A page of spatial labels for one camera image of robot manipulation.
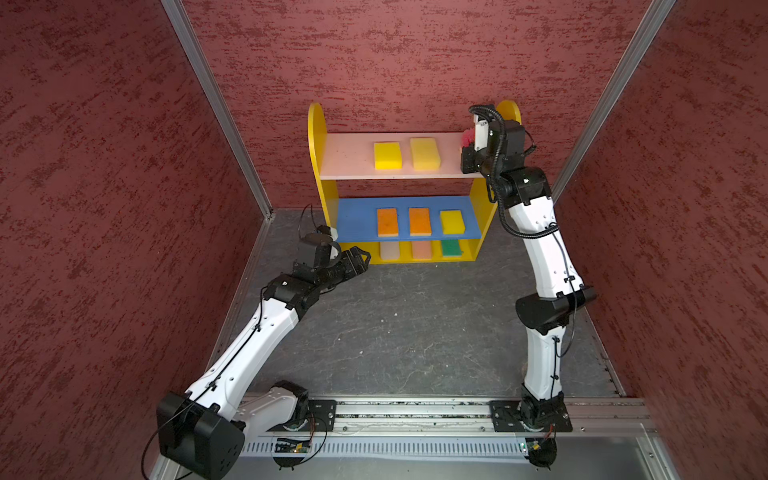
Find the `pink round smiley sponge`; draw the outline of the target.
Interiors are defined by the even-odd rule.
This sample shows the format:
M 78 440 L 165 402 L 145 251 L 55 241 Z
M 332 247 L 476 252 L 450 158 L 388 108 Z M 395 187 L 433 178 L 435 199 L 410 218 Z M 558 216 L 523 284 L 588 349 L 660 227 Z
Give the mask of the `pink round smiley sponge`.
M 470 148 L 471 150 L 474 149 L 475 145 L 475 130 L 473 128 L 464 130 L 462 132 L 461 137 L 461 148 Z

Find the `cream white sponge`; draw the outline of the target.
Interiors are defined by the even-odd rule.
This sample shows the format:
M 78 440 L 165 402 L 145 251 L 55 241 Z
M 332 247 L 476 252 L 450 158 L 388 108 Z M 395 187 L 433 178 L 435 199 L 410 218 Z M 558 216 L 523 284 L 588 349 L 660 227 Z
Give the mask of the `cream white sponge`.
M 401 257 L 399 242 L 398 241 L 381 242 L 379 247 L 379 255 L 381 260 L 385 262 L 399 261 Z

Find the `orange sponge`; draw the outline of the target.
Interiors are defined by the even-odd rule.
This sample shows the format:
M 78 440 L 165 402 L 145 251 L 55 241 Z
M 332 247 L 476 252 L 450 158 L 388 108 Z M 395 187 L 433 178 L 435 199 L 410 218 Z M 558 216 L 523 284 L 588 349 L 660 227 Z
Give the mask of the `orange sponge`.
M 410 208 L 408 210 L 409 235 L 411 237 L 428 237 L 432 235 L 430 210 L 426 207 Z
M 391 238 L 399 236 L 398 212 L 396 208 L 377 210 L 377 236 Z

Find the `large yellow sponge front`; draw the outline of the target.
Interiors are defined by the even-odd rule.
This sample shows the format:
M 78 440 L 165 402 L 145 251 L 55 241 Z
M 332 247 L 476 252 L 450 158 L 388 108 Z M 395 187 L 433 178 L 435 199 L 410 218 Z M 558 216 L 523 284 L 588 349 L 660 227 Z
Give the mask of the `large yellow sponge front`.
M 415 171 L 432 172 L 440 169 L 441 156 L 435 138 L 411 138 L 409 143 L 412 165 Z

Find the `small yellow square sponge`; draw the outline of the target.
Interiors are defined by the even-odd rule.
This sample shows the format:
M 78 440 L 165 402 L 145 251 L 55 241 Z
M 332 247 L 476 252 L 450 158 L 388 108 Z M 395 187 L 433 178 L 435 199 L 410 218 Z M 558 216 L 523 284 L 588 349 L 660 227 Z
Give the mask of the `small yellow square sponge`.
M 443 210 L 440 212 L 442 233 L 444 235 L 463 235 L 466 232 L 461 210 Z

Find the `salmon pink sponge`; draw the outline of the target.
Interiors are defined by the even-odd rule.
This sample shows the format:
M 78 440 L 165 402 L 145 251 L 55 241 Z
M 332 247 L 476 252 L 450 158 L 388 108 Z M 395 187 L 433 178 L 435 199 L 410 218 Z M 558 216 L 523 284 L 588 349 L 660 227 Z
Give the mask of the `salmon pink sponge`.
M 430 261 L 433 258 L 431 241 L 412 241 L 411 256 L 414 260 Z

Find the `green sponge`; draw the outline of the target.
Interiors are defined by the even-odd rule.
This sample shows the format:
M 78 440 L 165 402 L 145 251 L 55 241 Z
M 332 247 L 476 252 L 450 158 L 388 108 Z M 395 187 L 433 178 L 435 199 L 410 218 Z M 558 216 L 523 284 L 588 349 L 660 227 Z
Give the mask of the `green sponge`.
M 441 252 L 444 258 L 460 258 L 463 256 L 460 241 L 456 239 L 442 240 Z

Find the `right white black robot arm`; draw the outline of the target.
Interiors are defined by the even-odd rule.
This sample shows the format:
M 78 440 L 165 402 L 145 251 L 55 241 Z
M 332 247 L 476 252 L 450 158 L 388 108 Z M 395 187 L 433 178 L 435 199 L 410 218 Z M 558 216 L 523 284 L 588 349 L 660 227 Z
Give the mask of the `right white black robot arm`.
M 523 241 L 533 268 L 535 293 L 515 303 L 527 338 L 527 369 L 516 416 L 525 429 L 542 431 L 567 418 L 560 376 L 573 340 L 567 328 L 596 291 L 570 260 L 546 174 L 525 163 L 535 149 L 525 128 L 489 105 L 475 105 L 470 112 L 474 138 L 462 149 L 462 171 L 483 176 L 501 226 Z

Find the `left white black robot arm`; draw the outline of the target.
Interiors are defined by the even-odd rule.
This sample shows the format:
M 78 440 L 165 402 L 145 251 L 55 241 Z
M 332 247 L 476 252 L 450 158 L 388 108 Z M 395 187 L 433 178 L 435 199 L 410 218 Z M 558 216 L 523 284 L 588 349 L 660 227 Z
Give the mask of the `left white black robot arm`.
M 330 432 L 333 422 L 312 411 L 305 388 L 280 381 L 251 402 L 244 397 L 276 347 L 320 297 L 365 273 L 370 262 L 369 252 L 342 248 L 326 228 L 302 237 L 291 272 L 261 289 L 255 313 L 226 351 L 184 393 L 169 393 L 160 401 L 150 438 L 160 455 L 187 474 L 222 479 L 247 440 L 277 428 L 310 436 L 289 439 L 292 454 L 280 465 L 294 467 L 315 456 L 321 447 L 312 437 L 319 429 Z

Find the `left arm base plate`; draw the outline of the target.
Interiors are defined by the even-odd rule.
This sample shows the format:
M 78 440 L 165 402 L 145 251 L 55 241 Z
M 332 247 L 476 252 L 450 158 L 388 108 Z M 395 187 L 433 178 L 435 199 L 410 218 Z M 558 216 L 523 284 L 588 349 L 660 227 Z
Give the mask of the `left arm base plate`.
M 308 412 L 302 432 L 319 431 L 320 433 L 334 430 L 338 402 L 334 399 L 309 399 Z

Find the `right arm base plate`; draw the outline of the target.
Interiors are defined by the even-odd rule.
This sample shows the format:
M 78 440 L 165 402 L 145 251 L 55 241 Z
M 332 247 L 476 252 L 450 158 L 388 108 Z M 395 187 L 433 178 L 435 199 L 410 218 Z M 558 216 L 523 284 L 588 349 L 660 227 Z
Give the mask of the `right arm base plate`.
M 565 404 L 558 399 L 538 402 L 529 398 L 522 400 L 494 400 L 489 402 L 490 419 L 496 433 L 516 432 L 545 434 L 573 431 L 570 414 Z

